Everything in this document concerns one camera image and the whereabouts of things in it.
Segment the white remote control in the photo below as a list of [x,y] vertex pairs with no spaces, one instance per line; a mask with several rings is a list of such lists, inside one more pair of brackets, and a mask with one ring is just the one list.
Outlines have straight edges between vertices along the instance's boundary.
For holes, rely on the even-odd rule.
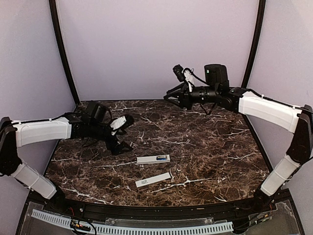
[[[158,156],[167,156],[167,161],[157,161]],[[161,163],[169,163],[170,155],[157,155],[157,156],[145,156],[145,157],[137,157],[136,163],[138,165],[148,165],[148,164],[161,164]]]

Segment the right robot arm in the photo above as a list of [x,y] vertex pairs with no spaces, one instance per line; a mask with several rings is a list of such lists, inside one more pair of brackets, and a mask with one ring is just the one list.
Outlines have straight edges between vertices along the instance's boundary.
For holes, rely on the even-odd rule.
[[204,67],[204,86],[196,86],[199,80],[189,68],[173,67],[180,84],[167,91],[164,100],[190,110],[193,104],[211,103],[228,111],[252,116],[275,124],[293,134],[291,144],[282,160],[263,181],[259,193],[250,200],[250,209],[261,212],[268,205],[268,197],[277,190],[300,167],[312,159],[313,150],[313,109],[287,104],[242,87],[230,87],[226,66],[209,64]]

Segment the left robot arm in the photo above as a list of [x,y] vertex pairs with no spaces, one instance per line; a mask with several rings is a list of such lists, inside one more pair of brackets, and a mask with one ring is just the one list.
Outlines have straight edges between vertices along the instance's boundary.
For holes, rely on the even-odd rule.
[[103,141],[112,155],[132,151],[132,147],[120,141],[117,135],[126,134],[126,128],[134,123],[131,115],[118,118],[105,114],[110,110],[98,102],[91,101],[82,112],[68,112],[56,118],[13,121],[4,117],[0,121],[0,174],[11,176],[50,200],[50,206],[58,213],[66,213],[69,203],[63,198],[63,192],[49,179],[31,168],[18,156],[17,149],[25,145],[51,141],[80,138],[92,138]]

